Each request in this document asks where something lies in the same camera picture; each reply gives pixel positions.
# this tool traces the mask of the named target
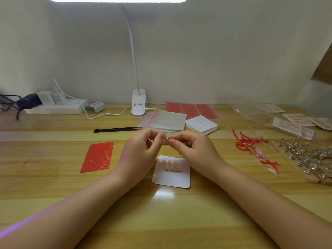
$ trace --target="clip-on lamp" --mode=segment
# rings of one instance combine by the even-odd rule
[[[58,3],[183,3],[186,0],[52,0],[52,1]],[[137,75],[131,23],[129,15],[124,6],[122,6],[122,9],[127,19],[130,43],[131,43],[132,60],[134,64],[134,73],[137,82],[137,89],[134,90],[131,100],[131,114],[133,118],[142,118],[145,114],[146,94],[144,89],[139,88],[139,78]]]

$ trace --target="power strip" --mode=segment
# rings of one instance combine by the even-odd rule
[[[68,100],[67,105],[39,105],[24,111],[29,114],[81,114],[83,112],[81,104],[87,108],[89,102],[87,100]]]

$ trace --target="black tweezers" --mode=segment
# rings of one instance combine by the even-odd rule
[[[120,128],[109,128],[109,129],[95,129],[93,133],[102,132],[124,132],[124,131],[137,131],[143,129],[142,127],[120,127]]]

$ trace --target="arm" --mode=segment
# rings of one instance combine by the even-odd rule
[[[74,248],[110,206],[147,175],[164,138],[150,128],[137,132],[127,140],[113,172],[0,233],[0,248]]]
[[[330,248],[332,225],[226,163],[204,134],[185,131],[169,145],[223,188],[281,248]]]

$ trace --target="wood grain tabletop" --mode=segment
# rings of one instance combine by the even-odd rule
[[[164,105],[156,107],[165,109]],[[235,148],[232,129],[249,137],[264,134],[274,142],[294,137],[246,121],[229,105],[212,107],[220,119],[213,120],[219,129],[209,137],[228,163],[332,222],[331,186],[305,182],[272,143],[261,145],[270,161],[279,162],[281,176],[275,176],[248,152]],[[305,113],[293,105],[280,107],[286,113]],[[124,108],[125,105],[108,105],[102,113],[121,113]],[[14,110],[0,114],[0,230],[110,173],[126,139],[134,132],[93,134],[93,130],[131,127],[139,122],[131,117],[130,110],[121,116],[94,120],[84,114],[22,112],[16,121],[15,114]],[[331,131],[310,128],[315,130],[314,142],[332,144]],[[114,142],[110,169],[80,174],[89,145],[109,141]],[[159,155],[180,157],[167,145]],[[191,169],[189,189],[153,184],[153,172],[154,167],[109,209],[77,248],[277,248],[222,189],[195,170]]]

